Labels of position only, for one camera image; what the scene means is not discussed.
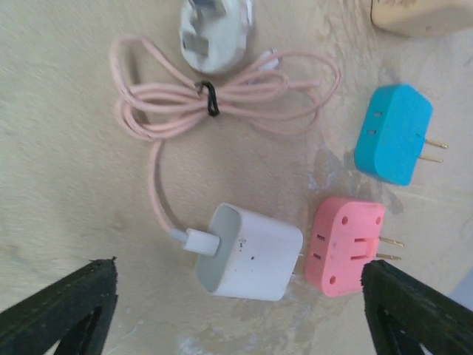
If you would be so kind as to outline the cyan socket block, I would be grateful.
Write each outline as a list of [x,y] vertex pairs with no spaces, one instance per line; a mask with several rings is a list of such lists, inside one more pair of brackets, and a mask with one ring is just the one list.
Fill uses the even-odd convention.
[[409,84],[378,87],[370,99],[354,150],[357,170],[384,183],[408,186],[419,160],[441,163],[422,154],[428,144],[448,149],[426,137],[433,115],[428,98]]

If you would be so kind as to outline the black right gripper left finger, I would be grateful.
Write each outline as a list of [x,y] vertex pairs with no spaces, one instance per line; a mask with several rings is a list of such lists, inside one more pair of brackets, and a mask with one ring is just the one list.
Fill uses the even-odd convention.
[[115,258],[93,260],[1,312],[2,354],[101,354],[118,302]]

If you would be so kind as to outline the small white round charger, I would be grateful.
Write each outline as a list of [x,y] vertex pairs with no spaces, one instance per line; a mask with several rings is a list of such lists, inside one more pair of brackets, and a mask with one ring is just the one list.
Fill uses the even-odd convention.
[[186,234],[183,248],[199,255],[203,288],[249,300],[283,298],[303,244],[295,226],[227,203],[217,207],[207,231]]

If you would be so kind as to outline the pink round plug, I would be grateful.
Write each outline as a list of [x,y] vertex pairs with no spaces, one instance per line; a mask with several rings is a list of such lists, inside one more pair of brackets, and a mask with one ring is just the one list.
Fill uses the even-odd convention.
[[304,268],[306,281],[328,297],[362,291],[364,265],[380,254],[379,243],[404,244],[381,236],[385,207],[381,203],[348,197],[329,197],[318,207]]

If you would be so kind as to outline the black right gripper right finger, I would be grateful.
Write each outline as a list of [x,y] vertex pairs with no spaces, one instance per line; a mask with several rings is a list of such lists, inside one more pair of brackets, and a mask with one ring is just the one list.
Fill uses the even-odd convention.
[[365,264],[365,316],[377,354],[471,354],[472,311],[389,263]]

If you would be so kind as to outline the beige cube socket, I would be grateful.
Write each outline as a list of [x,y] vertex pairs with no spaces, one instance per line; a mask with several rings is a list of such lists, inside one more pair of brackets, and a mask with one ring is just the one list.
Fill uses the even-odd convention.
[[407,37],[440,36],[472,28],[471,1],[373,1],[374,26]]

